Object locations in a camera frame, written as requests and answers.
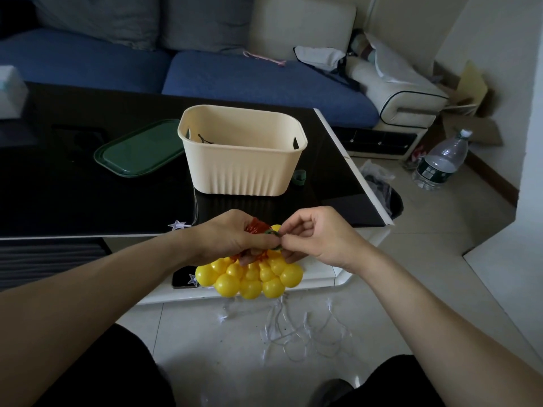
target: gray sofa cushion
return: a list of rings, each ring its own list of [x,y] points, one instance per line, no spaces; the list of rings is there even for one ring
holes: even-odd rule
[[[86,34],[138,50],[154,50],[160,0],[34,0],[45,27]]]
[[[160,43],[172,50],[241,53],[254,0],[162,0]]]

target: person's left hand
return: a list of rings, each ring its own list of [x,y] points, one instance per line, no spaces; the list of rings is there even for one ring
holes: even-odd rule
[[[240,258],[241,265],[252,263],[262,251],[275,248],[281,239],[273,234],[250,234],[245,228],[253,219],[241,210],[230,210],[191,228],[195,255],[192,265],[205,265],[221,257],[247,252]]]

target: hand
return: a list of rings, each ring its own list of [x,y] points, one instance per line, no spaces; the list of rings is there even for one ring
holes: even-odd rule
[[[234,256],[246,251],[240,258],[241,265],[252,263],[268,248],[277,247],[281,240],[273,234],[250,234],[245,228],[253,219],[240,210],[230,210],[189,230],[193,234],[195,256],[192,265],[204,265],[221,257]]]
[[[288,263],[307,255],[351,273],[379,250],[364,240],[332,207],[304,208],[279,229],[282,254]]]

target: green plastic tray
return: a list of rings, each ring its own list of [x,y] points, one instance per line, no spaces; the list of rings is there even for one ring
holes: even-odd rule
[[[177,134],[179,120],[161,120],[104,144],[94,160],[121,177],[153,172],[185,152]]]

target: black glass coffee table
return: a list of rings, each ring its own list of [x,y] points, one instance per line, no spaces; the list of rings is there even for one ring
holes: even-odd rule
[[[175,220],[199,224],[231,208],[280,224],[299,208],[332,205],[351,225],[370,233],[391,224],[318,110],[36,83],[28,87],[23,118],[0,122],[0,131],[11,136],[22,131],[24,138],[0,142],[0,242],[154,236],[169,231]],[[194,190],[185,155],[139,178],[116,176],[94,161],[102,144],[158,120],[180,119],[185,109],[199,104],[295,117],[309,142],[296,167],[307,172],[305,185],[291,184],[278,197],[209,195]],[[310,279],[307,273],[304,280]]]

